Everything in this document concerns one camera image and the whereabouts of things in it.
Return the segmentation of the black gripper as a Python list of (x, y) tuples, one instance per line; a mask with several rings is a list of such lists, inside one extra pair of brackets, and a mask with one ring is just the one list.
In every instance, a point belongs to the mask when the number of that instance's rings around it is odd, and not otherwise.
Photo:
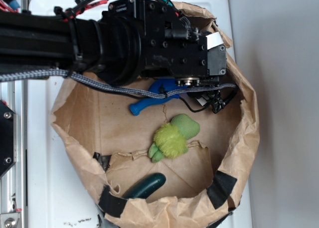
[(114, 1), (101, 24), (106, 54), (101, 79), (110, 85), (128, 85), (138, 77), (215, 85), (226, 73), (224, 43), (209, 45), (209, 32), (162, 2)]

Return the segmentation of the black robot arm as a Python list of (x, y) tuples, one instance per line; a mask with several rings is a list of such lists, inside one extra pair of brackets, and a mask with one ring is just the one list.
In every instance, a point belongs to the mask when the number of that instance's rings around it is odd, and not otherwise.
[(0, 13), (0, 72), (60, 68), (90, 71), (113, 86), (138, 77), (212, 85), (226, 73), (226, 49), (210, 45), (174, 6), (159, 0), (117, 0), (99, 21), (78, 15), (97, 0), (56, 8), (55, 16)]

